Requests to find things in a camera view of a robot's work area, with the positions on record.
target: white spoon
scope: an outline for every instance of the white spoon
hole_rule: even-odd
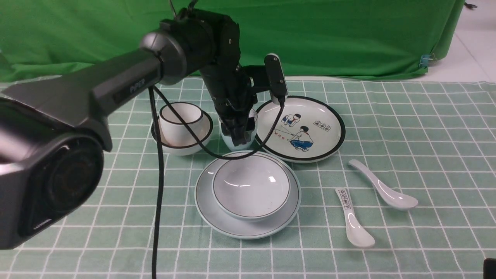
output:
[[[414,197],[394,191],[378,179],[364,164],[358,160],[350,160],[350,166],[361,171],[379,192],[380,197],[391,207],[398,210],[409,210],[415,208],[419,201]]]
[[[336,194],[343,206],[346,221],[346,236],[351,244],[358,248],[370,248],[375,244],[374,238],[358,223],[346,188],[336,188]]]

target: green backdrop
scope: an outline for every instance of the green backdrop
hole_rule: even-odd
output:
[[[189,1],[175,0],[176,9]],[[200,0],[241,26],[242,65],[277,53],[286,75],[424,74],[445,57],[463,0]],[[131,51],[167,0],[0,0],[0,81],[65,74]]]

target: white cup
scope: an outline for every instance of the white cup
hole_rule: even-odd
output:
[[[220,135],[222,137],[222,140],[224,141],[224,143],[226,144],[227,148],[229,148],[230,151],[246,150],[251,146],[251,144],[255,140],[258,114],[256,113],[256,111],[254,109],[252,109],[252,110],[250,110],[248,117],[254,117],[255,118],[255,129],[253,129],[253,131],[251,132],[251,139],[246,144],[240,144],[238,146],[234,146],[233,139],[230,136],[225,136],[221,130]]]
[[[184,119],[191,130],[193,130],[194,134],[199,137],[204,116],[202,109],[196,105],[184,102],[171,103],[171,106],[181,118]],[[169,106],[163,106],[160,109],[159,115],[160,129],[162,130],[162,136],[165,137],[167,143],[172,146],[188,146],[196,143],[196,140],[181,123],[179,118],[172,112]]]

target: black cable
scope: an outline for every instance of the black cable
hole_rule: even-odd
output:
[[[181,124],[183,124],[185,127],[186,127],[186,130],[188,130],[188,132],[193,136],[193,138],[195,139],[195,141],[198,143],[198,145],[201,146],[201,148],[207,153],[209,154],[210,156],[213,156],[215,158],[218,158],[218,159],[222,159],[222,160],[239,160],[239,159],[244,159],[244,158],[248,158],[250,156],[252,156],[253,154],[259,152],[260,150],[262,150],[262,148],[265,146],[265,144],[269,141],[269,138],[270,136],[272,135],[272,133],[274,132],[274,130],[276,129],[276,125],[277,123],[279,122],[279,119],[281,118],[281,115],[282,115],[282,112],[284,110],[284,98],[282,98],[281,100],[279,100],[279,103],[281,105],[281,108],[279,109],[279,113],[277,114],[277,117],[274,121],[274,124],[272,125],[272,127],[270,128],[270,131],[269,133],[267,134],[267,137],[264,139],[264,141],[260,144],[259,147],[257,147],[255,150],[251,151],[250,153],[247,153],[247,154],[244,154],[244,155],[240,155],[240,156],[233,156],[233,157],[227,157],[227,156],[220,156],[220,155],[217,155],[213,152],[211,152],[210,150],[208,150],[208,148],[206,148],[202,143],[201,143],[201,140],[196,136],[196,134],[193,132],[193,130],[191,130],[191,128],[189,127],[189,125],[186,123],[186,121],[184,121],[184,119],[179,115],[179,113],[174,109],[174,107],[170,104],[170,102],[167,100],[167,98],[164,96],[164,94],[162,94],[162,92],[160,92],[160,90],[156,87],[156,86],[153,86],[153,89],[155,90],[155,92],[160,96],[160,98],[162,98],[162,100],[164,100],[164,102],[166,103],[166,105],[168,105],[170,108],[171,108],[171,111],[172,113],[174,113],[174,115],[179,119],[179,121],[181,121]]]
[[[194,6],[196,5],[196,3],[198,3],[198,0],[192,0],[188,7],[187,7],[187,12],[188,12],[188,15],[191,15],[193,13],[193,10],[194,10]]]
[[[158,153],[158,194],[157,194],[157,208],[155,212],[155,228],[153,232],[153,249],[152,249],[152,279],[157,279],[157,251],[158,251],[158,238],[160,232],[160,213],[162,211],[162,197],[164,195],[164,151],[162,149],[162,140],[160,139],[160,127],[158,123],[157,109],[155,108],[155,95],[153,89],[148,88],[148,95],[150,97],[150,106],[152,110],[153,125],[155,126],[155,137],[157,138],[157,153]]]
[[[176,13],[176,9],[174,8],[174,4],[172,4],[172,0],[169,0],[169,6],[171,7],[172,14],[174,15],[174,18],[178,16]]]

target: plate with cartoon drawing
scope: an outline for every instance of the plate with cartoon drawing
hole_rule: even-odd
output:
[[[259,144],[270,132],[279,109],[272,101],[257,109],[255,138]],[[343,144],[345,134],[343,119],[334,109],[312,98],[288,96],[264,150],[287,162],[314,163],[334,154]]]

